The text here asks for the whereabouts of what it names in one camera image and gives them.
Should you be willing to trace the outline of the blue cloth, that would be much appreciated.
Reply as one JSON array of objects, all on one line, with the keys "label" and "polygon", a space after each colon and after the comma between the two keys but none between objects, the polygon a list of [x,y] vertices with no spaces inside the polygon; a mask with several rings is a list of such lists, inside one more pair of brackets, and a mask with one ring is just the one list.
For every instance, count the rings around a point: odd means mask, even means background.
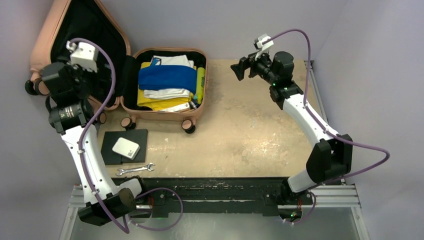
[{"label": "blue cloth", "polygon": [[138,72],[140,90],[185,89],[195,93],[197,71],[184,65],[152,65]]}]

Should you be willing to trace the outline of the white shirt blue print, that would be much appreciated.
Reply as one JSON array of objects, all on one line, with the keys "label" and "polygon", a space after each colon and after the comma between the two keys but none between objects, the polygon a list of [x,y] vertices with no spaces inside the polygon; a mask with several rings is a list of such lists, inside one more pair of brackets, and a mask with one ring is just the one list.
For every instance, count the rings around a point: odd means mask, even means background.
[{"label": "white shirt blue print", "polygon": [[[187,66],[190,68],[195,68],[194,61],[189,60],[186,55],[177,55],[177,56],[159,56],[154,55],[151,58],[148,66],[158,66],[158,65],[178,65],[178,66]],[[147,99],[157,99],[157,100],[168,100],[174,98],[190,98],[191,92],[182,88],[168,88],[161,90],[141,90],[143,91],[143,97]]]}]

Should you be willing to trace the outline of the yellow cloth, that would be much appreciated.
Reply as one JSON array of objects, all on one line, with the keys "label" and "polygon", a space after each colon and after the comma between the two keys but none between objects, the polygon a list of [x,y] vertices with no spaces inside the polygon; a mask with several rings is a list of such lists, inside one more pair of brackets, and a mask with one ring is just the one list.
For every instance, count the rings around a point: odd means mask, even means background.
[{"label": "yellow cloth", "polygon": [[[141,68],[145,68],[148,66],[150,62],[144,62],[141,64]],[[176,105],[184,104],[190,102],[194,98],[195,93],[191,94],[189,98],[186,97],[178,97],[172,99],[150,99],[143,97],[143,91],[139,90],[137,83],[137,99],[136,105],[138,107],[146,107],[153,111],[163,110],[169,107],[173,107]]]}]

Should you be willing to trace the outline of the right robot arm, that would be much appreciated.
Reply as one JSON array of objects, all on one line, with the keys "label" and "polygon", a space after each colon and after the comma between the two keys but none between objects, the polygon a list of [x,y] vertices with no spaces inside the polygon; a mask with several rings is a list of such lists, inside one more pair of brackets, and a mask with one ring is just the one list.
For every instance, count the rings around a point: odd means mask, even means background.
[{"label": "right robot arm", "polygon": [[353,154],[353,147],[347,144],[351,137],[338,134],[309,106],[305,93],[293,81],[294,67],[293,56],[285,51],[277,52],[273,58],[267,53],[251,53],[230,66],[239,81],[249,70],[249,78],[258,76],[269,83],[273,102],[294,119],[312,146],[305,169],[282,184],[280,196],[288,204],[310,187],[348,174]]}]

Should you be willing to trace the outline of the silver toothpaste box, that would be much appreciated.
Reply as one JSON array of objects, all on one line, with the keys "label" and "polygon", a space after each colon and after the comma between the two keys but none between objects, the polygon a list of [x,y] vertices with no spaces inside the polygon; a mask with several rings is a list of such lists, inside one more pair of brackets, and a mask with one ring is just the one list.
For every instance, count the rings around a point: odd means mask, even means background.
[{"label": "silver toothpaste box", "polygon": [[160,112],[166,112],[166,113],[180,113],[180,112],[186,112],[191,109],[191,105],[187,103],[175,105],[172,107],[164,108],[162,110],[159,110]]}]

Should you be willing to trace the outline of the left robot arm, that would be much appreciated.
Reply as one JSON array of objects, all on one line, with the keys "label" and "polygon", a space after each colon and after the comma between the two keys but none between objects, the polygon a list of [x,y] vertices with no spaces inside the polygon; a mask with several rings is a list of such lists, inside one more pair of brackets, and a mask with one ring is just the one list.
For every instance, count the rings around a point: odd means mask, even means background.
[{"label": "left robot arm", "polygon": [[120,185],[109,176],[97,141],[96,112],[88,98],[96,73],[77,64],[54,62],[41,71],[50,94],[49,123],[70,151],[81,181],[83,204],[77,212],[87,224],[102,226],[136,210],[149,199],[138,178]]}]

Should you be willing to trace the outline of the yellow green tube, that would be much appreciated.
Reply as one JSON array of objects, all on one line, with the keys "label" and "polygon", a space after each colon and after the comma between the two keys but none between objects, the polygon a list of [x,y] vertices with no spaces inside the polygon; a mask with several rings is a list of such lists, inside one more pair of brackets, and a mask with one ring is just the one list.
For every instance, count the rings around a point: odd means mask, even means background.
[{"label": "yellow green tube", "polygon": [[198,67],[196,76],[196,92],[194,99],[199,105],[202,103],[204,98],[205,76],[206,69],[204,67]]}]

